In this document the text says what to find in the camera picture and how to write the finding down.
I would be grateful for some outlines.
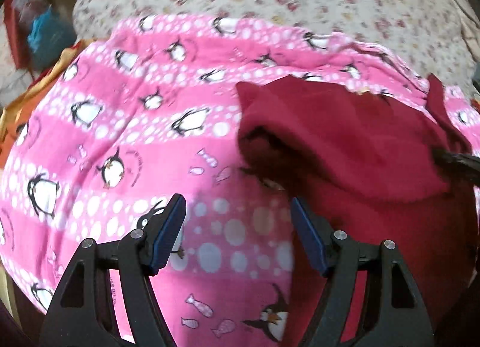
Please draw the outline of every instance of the pink penguin blanket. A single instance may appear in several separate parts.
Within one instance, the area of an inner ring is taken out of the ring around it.
[[[46,311],[84,238],[117,240],[181,193],[185,223],[152,278],[177,344],[279,342],[289,315],[290,213],[282,187],[252,175],[238,152],[235,84],[290,74],[394,96],[433,120],[428,82],[376,44],[257,19],[125,20],[65,71],[11,151],[0,194],[7,271]],[[453,124],[478,151],[480,115],[458,87],[445,89]],[[133,341],[117,274],[111,285],[121,336]]]

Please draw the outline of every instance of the red cloth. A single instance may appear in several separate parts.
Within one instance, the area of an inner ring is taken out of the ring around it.
[[[471,278],[477,217],[473,187],[444,178],[433,163],[432,147],[469,153],[471,146],[447,116],[442,84],[429,82],[426,108],[438,124],[393,98],[332,83],[241,82],[238,144],[260,177],[306,198],[334,229],[371,244],[395,241],[435,326]],[[298,238],[294,255],[287,347],[300,341],[325,283]],[[362,301],[356,289],[344,339],[356,331]]]
[[[30,66],[30,50],[28,49],[27,36],[19,25],[19,13],[11,3],[14,0],[5,0],[3,22],[7,29],[11,56],[15,67],[20,70]]]

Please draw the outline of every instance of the orange cloth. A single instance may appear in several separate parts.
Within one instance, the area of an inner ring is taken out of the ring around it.
[[[5,167],[11,148],[32,112],[51,90],[59,76],[92,40],[81,40],[72,48],[65,49],[60,59],[45,77],[36,80],[29,89],[4,108],[0,118],[0,168]]]

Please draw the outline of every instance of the teal bag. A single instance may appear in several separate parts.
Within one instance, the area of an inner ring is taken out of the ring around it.
[[[77,34],[71,23],[64,21],[49,8],[34,19],[27,37],[35,70],[44,70],[55,63],[63,49],[75,44]]]

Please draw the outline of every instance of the silver screw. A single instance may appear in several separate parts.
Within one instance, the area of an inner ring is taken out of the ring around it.
[[[344,231],[335,231],[334,236],[338,240],[345,240],[347,238],[347,234]]]
[[[385,243],[383,243],[389,250],[393,250],[396,245],[392,240],[385,240]]]
[[[83,248],[90,248],[93,245],[93,239],[92,238],[86,238],[84,241],[82,241],[82,247]]]
[[[143,236],[143,229],[135,229],[130,233],[133,238],[141,238]]]

